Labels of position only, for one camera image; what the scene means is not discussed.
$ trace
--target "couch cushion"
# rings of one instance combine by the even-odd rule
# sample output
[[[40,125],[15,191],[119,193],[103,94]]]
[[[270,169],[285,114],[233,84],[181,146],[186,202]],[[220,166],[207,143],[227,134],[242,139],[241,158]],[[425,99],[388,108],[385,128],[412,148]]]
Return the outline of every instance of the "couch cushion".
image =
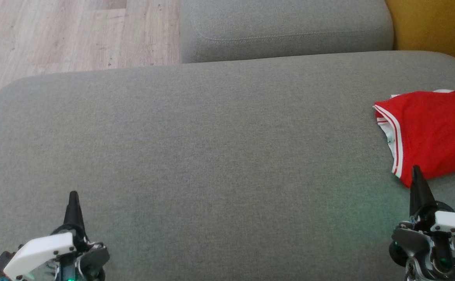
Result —
[[[0,253],[78,190],[108,280],[397,281],[409,191],[372,105],[455,89],[455,59],[374,52],[64,73],[0,92]],[[430,181],[455,208],[455,174]]]
[[[391,50],[384,0],[183,0],[183,62]]]

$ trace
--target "white stripe trim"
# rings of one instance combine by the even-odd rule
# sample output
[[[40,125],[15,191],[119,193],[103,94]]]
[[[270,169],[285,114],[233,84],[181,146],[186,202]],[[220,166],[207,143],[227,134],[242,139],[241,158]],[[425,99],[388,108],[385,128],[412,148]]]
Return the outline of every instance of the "white stripe trim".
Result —
[[[381,115],[384,116],[382,112],[380,112],[377,108],[376,105],[373,105],[373,108],[378,111]],[[390,119],[386,119],[386,122],[378,123],[380,128],[384,131],[386,137],[387,137],[387,142],[388,142],[388,147],[392,151],[392,157],[393,157],[393,166],[392,166],[392,173],[395,174],[396,169],[397,169],[397,142],[395,141],[396,139],[396,130],[393,122]],[[392,137],[393,139],[393,144],[391,145],[389,138]]]
[[[434,92],[453,92],[454,90],[448,90],[448,89],[438,89],[435,90]]]
[[[393,170],[395,170],[395,164],[397,164],[397,171],[395,172],[395,175],[400,178],[402,175],[402,160],[404,158],[404,152],[402,151],[402,136],[400,135],[400,124],[397,121],[397,119],[387,110],[385,110],[383,107],[379,105],[374,105],[373,106],[381,115],[388,117],[387,119],[391,119],[393,121],[393,127],[395,129],[397,137],[395,138],[395,143],[397,145],[397,159],[394,159],[394,167]]]

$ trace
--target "gray couch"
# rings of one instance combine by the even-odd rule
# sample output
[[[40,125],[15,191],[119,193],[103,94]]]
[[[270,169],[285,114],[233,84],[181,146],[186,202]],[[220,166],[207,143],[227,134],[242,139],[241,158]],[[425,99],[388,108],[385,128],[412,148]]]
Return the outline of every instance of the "gray couch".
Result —
[[[366,52],[24,78],[0,92],[0,253],[80,194],[107,280],[399,281],[409,190],[372,105],[455,59]],[[455,208],[455,174],[431,180]]]

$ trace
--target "red t-shirt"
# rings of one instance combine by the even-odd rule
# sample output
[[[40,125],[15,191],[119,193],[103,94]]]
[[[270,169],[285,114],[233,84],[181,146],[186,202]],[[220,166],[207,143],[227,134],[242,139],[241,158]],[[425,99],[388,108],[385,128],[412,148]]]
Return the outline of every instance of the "red t-shirt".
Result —
[[[373,106],[393,155],[394,173],[411,186],[411,169],[425,178],[455,171],[455,91],[415,91]]]

